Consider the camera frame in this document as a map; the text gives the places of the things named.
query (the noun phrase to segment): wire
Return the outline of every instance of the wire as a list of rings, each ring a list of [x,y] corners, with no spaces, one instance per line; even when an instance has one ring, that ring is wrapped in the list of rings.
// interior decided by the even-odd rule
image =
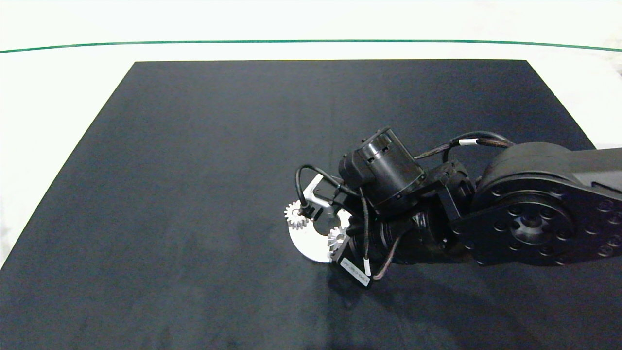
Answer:
[[[361,195],[361,205],[363,206],[363,220],[364,220],[364,234],[363,234],[363,247],[365,250],[364,258],[369,260],[369,210],[367,208],[367,200],[363,194],[363,188],[359,187],[358,192]]]
[[[318,168],[316,166],[313,166],[311,164],[305,164],[305,165],[299,167],[298,170],[296,170],[296,176],[295,176],[296,193],[298,194],[298,199],[300,200],[300,207],[301,208],[305,208],[305,207],[309,206],[309,202],[307,202],[307,199],[305,198],[305,195],[302,192],[302,186],[300,185],[300,173],[302,172],[303,169],[311,169],[311,170],[315,171],[316,173],[322,175],[324,177],[324,179],[326,179],[326,181],[328,181],[330,184],[335,186],[339,191],[344,192],[345,194],[348,194],[348,195],[354,196],[354,197],[359,197],[360,196],[355,191],[352,191],[350,188],[344,186],[343,184],[340,184],[331,175],[328,175],[328,173],[326,171],[324,171],[324,170],[322,170],[322,169],[320,169],[320,168]]]
[[[510,141],[507,137],[493,133],[491,131],[471,131],[469,133],[464,133],[462,135],[458,135],[452,138],[449,142],[436,146],[429,151],[423,152],[420,155],[413,157],[414,159],[422,159],[427,158],[429,156],[433,156],[437,153],[443,152],[443,163],[449,161],[449,152],[452,148],[456,146],[461,146],[461,140],[465,139],[475,139],[476,144],[480,144],[482,146],[491,146],[491,147],[501,147],[508,148],[514,146],[514,143]]]
[[[512,141],[509,141],[509,140],[507,141],[496,140],[492,138],[478,138],[476,139],[476,142],[477,144],[482,145],[482,146],[500,147],[500,148],[508,148],[508,147],[515,145]],[[452,148],[456,146],[460,146],[460,140],[455,140],[455,141],[452,140],[450,147],[443,151],[443,163],[446,163],[449,161],[449,151],[451,151]]]
[[[384,274],[389,269],[389,265],[393,261],[393,257],[395,256],[395,251],[397,249],[397,245],[399,245],[399,241],[402,239],[402,236],[404,235],[404,233],[405,232],[403,232],[401,235],[397,236],[397,238],[395,239],[395,242],[393,242],[393,246],[391,246],[391,250],[389,251],[389,254],[384,259],[384,263],[383,263],[382,267],[380,268],[380,271],[377,274],[372,276],[372,278],[374,280],[380,280],[382,277],[384,277]]]
[[[512,142],[507,137],[494,133],[492,131],[470,131],[468,133],[464,133],[462,135],[458,135],[452,138],[451,141],[458,141],[464,138],[494,138],[501,141]]]

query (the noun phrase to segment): white gear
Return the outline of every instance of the white gear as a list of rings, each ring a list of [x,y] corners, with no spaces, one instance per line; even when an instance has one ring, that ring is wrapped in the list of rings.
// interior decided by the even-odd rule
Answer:
[[[334,251],[339,249],[339,246],[341,246],[345,238],[346,229],[341,226],[335,226],[328,233],[328,248],[330,249],[330,252],[333,253]]]
[[[300,215],[300,201],[295,201],[285,208],[285,219],[287,225],[293,229],[299,230],[307,225],[309,219]]]

